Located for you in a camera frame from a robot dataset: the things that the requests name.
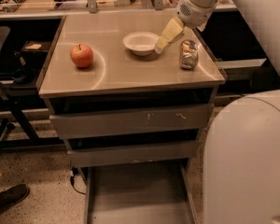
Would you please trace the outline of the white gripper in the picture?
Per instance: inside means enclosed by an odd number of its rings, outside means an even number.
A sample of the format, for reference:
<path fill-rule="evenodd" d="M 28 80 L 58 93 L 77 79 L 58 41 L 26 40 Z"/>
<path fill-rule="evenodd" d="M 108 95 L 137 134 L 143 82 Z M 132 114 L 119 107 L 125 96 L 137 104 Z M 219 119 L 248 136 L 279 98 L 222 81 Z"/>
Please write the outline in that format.
<path fill-rule="evenodd" d="M 216 6 L 201 7 L 191 0 L 179 0 L 176 11 L 177 16 L 169 20 L 155 44 L 155 52 L 162 54 L 163 51 L 183 33 L 185 25 L 195 28 L 207 22 Z"/>

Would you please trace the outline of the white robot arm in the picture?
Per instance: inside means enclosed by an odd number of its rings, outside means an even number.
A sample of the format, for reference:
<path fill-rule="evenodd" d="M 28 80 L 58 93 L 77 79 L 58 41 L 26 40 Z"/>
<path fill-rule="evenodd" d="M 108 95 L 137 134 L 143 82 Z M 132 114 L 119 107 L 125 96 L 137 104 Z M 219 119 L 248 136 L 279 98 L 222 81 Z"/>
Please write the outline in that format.
<path fill-rule="evenodd" d="M 162 52 L 184 26 L 206 22 L 218 0 L 179 0 Z M 280 76 L 280 0 L 232 0 Z M 203 154 L 204 224 L 280 224 L 280 90 L 244 96 L 214 118 Z"/>

